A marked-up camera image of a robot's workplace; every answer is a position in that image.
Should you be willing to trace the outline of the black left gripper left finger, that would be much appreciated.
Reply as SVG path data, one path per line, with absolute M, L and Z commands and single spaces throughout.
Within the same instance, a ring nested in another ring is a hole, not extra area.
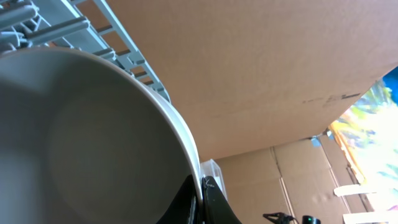
M 189 175 L 157 224 L 197 224 L 198 221 L 197 193 L 193 177 Z

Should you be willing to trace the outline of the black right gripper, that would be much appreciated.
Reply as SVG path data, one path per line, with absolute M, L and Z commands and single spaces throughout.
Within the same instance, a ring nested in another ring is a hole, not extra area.
M 273 224 L 289 224 L 290 222 L 299 223 L 295 217 L 282 212 L 264 213 L 262 216 Z M 302 217 L 301 224 L 321 224 L 321 220 L 310 215 L 304 215 Z

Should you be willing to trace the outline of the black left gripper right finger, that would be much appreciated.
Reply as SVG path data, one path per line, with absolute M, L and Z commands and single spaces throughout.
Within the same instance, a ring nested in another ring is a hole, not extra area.
M 201 187 L 206 224 L 241 224 L 212 176 L 202 178 Z

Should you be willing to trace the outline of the grey saucer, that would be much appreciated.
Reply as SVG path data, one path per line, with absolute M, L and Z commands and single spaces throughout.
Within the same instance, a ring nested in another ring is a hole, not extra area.
M 202 209 L 199 173 L 179 112 L 113 63 L 1 56 L 2 223 L 157 223 L 189 175 Z

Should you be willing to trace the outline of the clear plastic bin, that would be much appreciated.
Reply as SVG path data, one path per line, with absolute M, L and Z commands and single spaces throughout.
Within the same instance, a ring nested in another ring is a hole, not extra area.
M 212 176 L 215 179 L 215 182 L 217 183 L 221 192 L 223 193 L 225 199 L 227 200 L 228 196 L 226 193 L 226 188 L 220 166 L 213 159 L 210 159 L 208 161 L 202 162 L 200 164 L 200 167 L 201 167 L 201 175 L 203 177 Z

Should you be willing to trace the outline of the colourful poster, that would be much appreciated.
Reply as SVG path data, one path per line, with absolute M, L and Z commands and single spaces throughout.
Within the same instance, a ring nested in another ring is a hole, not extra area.
M 360 196 L 374 211 L 396 211 L 397 69 L 334 121 L 331 131 L 348 154 Z

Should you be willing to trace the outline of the grey plastic dish rack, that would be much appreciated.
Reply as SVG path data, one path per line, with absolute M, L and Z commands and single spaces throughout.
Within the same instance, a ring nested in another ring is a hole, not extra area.
M 169 94 L 108 3 L 94 5 L 108 25 L 95 28 L 79 1 L 1 0 L 1 53 L 57 46 L 109 60 L 167 101 Z

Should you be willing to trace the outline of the cardboard wall panel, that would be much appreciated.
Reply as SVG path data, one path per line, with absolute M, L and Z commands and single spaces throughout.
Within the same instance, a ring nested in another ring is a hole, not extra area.
M 243 223 L 342 223 L 327 127 L 397 66 L 397 2 L 109 1 Z

